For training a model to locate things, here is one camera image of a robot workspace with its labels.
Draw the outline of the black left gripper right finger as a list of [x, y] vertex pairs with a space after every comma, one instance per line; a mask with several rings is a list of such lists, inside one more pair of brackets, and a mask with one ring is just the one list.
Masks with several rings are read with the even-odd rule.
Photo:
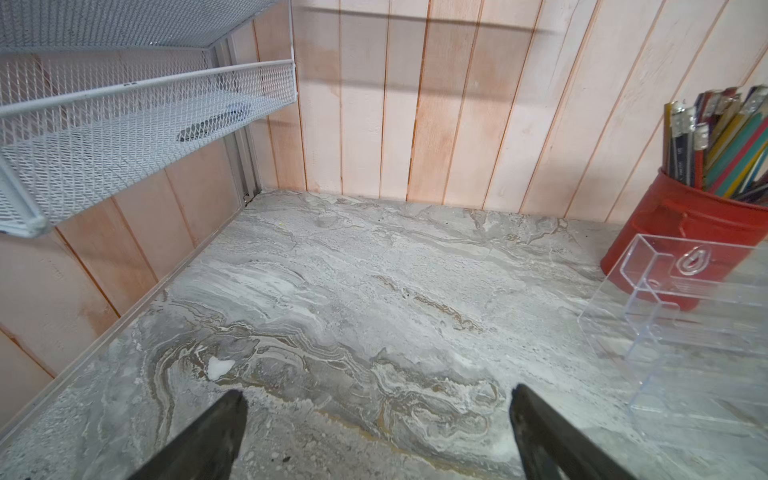
[[631, 479], [633, 475], [525, 384], [509, 418], [527, 479]]

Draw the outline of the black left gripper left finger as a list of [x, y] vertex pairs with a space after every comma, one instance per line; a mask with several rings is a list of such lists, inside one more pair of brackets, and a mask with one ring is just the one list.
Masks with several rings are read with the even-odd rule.
[[227, 391], [129, 479], [229, 479], [247, 414], [243, 392]]

